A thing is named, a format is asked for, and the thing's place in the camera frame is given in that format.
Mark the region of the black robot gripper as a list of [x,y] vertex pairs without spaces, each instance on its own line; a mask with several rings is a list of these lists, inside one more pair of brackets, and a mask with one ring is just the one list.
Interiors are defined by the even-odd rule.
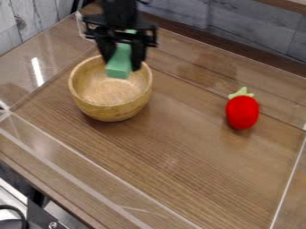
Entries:
[[105,14],[87,14],[82,22],[86,24],[86,37],[97,42],[106,63],[116,54],[117,44],[132,43],[132,69],[140,71],[146,59],[146,47],[158,45],[158,26],[140,14],[129,21],[110,21]]

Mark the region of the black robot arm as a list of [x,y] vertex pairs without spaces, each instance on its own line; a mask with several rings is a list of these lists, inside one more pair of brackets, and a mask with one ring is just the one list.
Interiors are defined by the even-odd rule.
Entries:
[[86,14],[86,38],[97,42],[109,74],[120,73],[126,78],[142,68],[148,48],[158,46],[158,26],[148,21],[138,4],[145,0],[101,0],[100,14]]

